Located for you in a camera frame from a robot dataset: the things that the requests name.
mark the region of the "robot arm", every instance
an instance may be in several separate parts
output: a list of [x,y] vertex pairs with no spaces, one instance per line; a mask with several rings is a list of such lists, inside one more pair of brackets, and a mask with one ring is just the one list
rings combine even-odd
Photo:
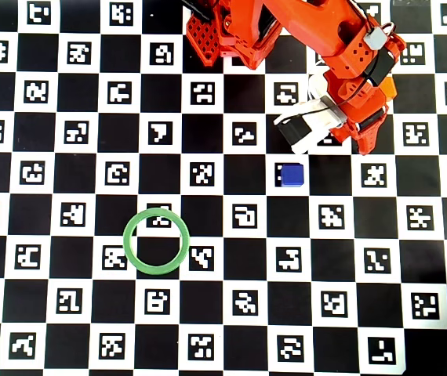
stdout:
[[275,121],[294,152],[305,152],[328,130],[340,142],[355,139],[361,154],[373,150],[387,102],[396,96],[388,74],[405,49],[394,30],[386,33],[353,0],[184,1],[208,15],[201,20],[194,12],[187,23],[187,36],[207,66],[218,56],[239,56],[256,69],[283,27],[322,56],[329,67],[325,92]]

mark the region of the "blue cube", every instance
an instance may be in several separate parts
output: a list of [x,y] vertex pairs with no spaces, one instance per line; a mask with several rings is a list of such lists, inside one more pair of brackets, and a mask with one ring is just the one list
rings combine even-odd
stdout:
[[302,186],[303,165],[300,163],[284,164],[281,168],[281,186]]

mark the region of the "green ring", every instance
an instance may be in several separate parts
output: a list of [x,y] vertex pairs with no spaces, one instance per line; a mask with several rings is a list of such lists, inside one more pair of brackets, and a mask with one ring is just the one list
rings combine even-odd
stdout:
[[[148,265],[145,262],[140,261],[138,257],[136,257],[136,255],[133,253],[133,250],[131,248],[131,238],[133,236],[133,231],[141,221],[150,217],[164,217],[166,219],[169,219],[171,222],[176,224],[176,227],[178,227],[178,230],[180,230],[180,233],[182,235],[182,247],[176,254],[175,258],[170,262],[160,266]],[[180,266],[182,261],[185,259],[185,256],[187,256],[190,241],[191,236],[189,234],[189,229],[187,228],[187,225],[182,220],[182,218],[180,218],[172,211],[163,208],[150,208],[134,215],[129,220],[122,235],[122,244],[124,246],[124,251],[129,262],[131,262],[133,266],[135,266],[135,268],[137,268],[140,272],[150,274],[152,276],[167,274],[178,268],[178,266]]]

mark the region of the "green rubber band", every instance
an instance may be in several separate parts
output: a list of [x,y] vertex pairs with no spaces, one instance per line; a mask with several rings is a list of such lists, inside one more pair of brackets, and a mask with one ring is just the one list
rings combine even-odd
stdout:
[[[133,231],[141,221],[150,217],[163,217],[169,219],[171,222],[176,224],[176,227],[178,227],[178,230],[180,230],[180,233],[182,235],[182,247],[176,254],[175,258],[170,262],[160,266],[148,265],[145,262],[140,261],[138,257],[136,257],[136,255],[133,253],[133,250],[131,248]],[[131,262],[140,272],[150,274],[152,276],[167,274],[178,268],[178,266],[180,266],[182,261],[187,256],[190,241],[191,236],[189,234],[189,229],[187,228],[187,225],[182,220],[182,218],[180,218],[172,211],[163,208],[150,208],[134,215],[129,220],[122,235],[122,244],[124,246],[124,251],[129,262]]]

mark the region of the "checkerboard mat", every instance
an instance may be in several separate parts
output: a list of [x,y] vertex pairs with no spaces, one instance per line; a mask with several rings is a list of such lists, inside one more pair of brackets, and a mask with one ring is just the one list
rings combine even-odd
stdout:
[[[361,1],[408,42],[362,157],[274,128],[326,69],[287,32],[205,68],[178,1],[0,0],[0,376],[441,372],[447,0],[403,3]],[[121,246],[152,207],[192,236],[160,277]],[[133,237],[155,265],[179,244],[163,218]]]

